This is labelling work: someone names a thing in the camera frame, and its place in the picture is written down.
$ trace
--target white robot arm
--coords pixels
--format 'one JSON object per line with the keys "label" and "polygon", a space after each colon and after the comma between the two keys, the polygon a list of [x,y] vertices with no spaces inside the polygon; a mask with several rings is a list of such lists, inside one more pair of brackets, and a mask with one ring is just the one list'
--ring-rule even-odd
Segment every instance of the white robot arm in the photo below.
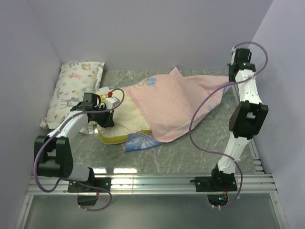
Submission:
{"label": "white robot arm", "polygon": [[[74,106],[69,116],[62,124],[47,136],[38,136],[35,139],[34,158],[42,145],[54,135],[59,134],[46,145],[43,153],[40,155],[37,165],[37,173],[44,177],[59,177],[80,182],[94,184],[94,172],[92,168],[74,164],[71,153],[70,142],[77,133],[86,126],[90,121],[95,121],[101,127],[107,128],[114,126],[112,116],[114,111],[105,111],[104,113],[83,113],[75,116],[77,113],[84,111],[104,111],[115,107],[120,103],[120,100],[112,96],[108,89],[108,97],[102,102],[100,96],[92,93],[85,93],[83,101]],[[55,151],[55,156],[48,153]]]}
{"label": "white robot arm", "polygon": [[[230,158],[222,156],[212,170],[211,177],[195,177],[194,180],[191,180],[196,184],[198,192],[237,191],[235,161],[240,159],[244,148],[253,136],[259,133],[268,113],[268,106],[262,103],[258,95],[254,77],[256,69],[250,60],[249,49],[232,50],[232,61],[228,64],[229,81],[241,83],[238,84],[240,103],[230,118],[230,138],[224,151]],[[218,205],[218,201],[227,201],[227,195],[224,196],[226,197],[210,195],[210,203]]]}
{"label": "white robot arm", "polygon": [[[250,64],[249,49],[232,51],[232,61],[229,65],[229,80],[241,82],[249,77],[250,80],[238,84],[240,103],[233,113],[230,122],[230,138],[224,151],[225,154],[239,160],[240,156],[254,135],[258,134],[268,113],[268,106],[263,105],[256,88],[254,64]],[[235,173],[235,163],[227,156],[217,163],[219,171],[225,174]]]}

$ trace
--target pink blanket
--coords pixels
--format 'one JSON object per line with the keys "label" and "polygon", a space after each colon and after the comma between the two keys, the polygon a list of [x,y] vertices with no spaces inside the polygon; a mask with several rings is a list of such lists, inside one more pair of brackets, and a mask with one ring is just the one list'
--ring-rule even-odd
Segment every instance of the pink blanket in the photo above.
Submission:
{"label": "pink blanket", "polygon": [[[226,76],[183,77],[177,68],[125,87],[159,142],[171,142],[189,130],[189,123],[200,103],[212,91],[228,82]],[[198,112],[193,128],[221,101],[223,90],[213,95]]]}

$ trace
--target lavender wall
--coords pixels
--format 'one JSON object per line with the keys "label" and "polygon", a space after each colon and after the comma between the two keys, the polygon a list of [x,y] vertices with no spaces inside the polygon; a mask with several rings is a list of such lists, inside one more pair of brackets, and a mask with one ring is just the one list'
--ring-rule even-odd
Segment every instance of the lavender wall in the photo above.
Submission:
{"label": "lavender wall", "polygon": [[60,61],[26,0],[0,1],[0,222],[14,227]]}
{"label": "lavender wall", "polygon": [[[267,172],[272,172],[292,229],[304,228],[305,165],[305,2],[274,0],[254,41],[269,53],[257,77],[259,94],[270,112],[255,138]],[[253,48],[254,61],[263,55]]]}
{"label": "lavender wall", "polygon": [[226,70],[273,0],[29,0],[61,62]]}

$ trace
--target gray marble surface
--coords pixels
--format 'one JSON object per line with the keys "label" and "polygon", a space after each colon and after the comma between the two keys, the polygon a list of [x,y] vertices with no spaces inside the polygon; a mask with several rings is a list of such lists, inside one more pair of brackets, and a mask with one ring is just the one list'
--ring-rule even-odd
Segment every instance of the gray marble surface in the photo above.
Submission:
{"label": "gray marble surface", "polygon": [[[169,71],[104,71],[101,86],[118,88],[138,83],[140,80]],[[227,75],[222,71],[181,71],[190,75]],[[236,102],[232,89],[224,94],[215,108],[193,130],[195,142],[200,146],[223,152],[228,139],[228,122]],[[151,149],[125,153],[121,144],[105,145],[97,133],[78,133],[71,143],[74,162],[96,169],[99,173],[210,173],[221,156],[196,149],[188,135]],[[244,150],[240,166],[243,172],[255,172],[250,147]]]}

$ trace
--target pillow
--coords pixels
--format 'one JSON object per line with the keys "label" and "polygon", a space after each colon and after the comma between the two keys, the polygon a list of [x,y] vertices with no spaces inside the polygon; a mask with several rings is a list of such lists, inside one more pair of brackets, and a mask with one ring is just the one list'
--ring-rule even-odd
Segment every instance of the pillow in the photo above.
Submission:
{"label": "pillow", "polygon": [[[107,97],[107,90],[100,88],[96,94],[100,95],[103,101],[103,99]],[[122,92],[114,91],[113,96],[121,100]],[[126,142],[128,134],[132,133],[151,133],[150,127],[145,121],[140,110],[135,106],[134,102],[126,93],[122,104],[114,110],[113,122],[114,127],[109,128],[102,128],[97,125],[100,139],[105,144]]]}
{"label": "pillow", "polygon": [[[101,84],[103,67],[102,62],[63,64],[49,110],[40,126],[56,129],[68,116],[71,108],[82,101],[85,92],[96,92]],[[93,123],[88,124],[81,132],[93,134]]]}

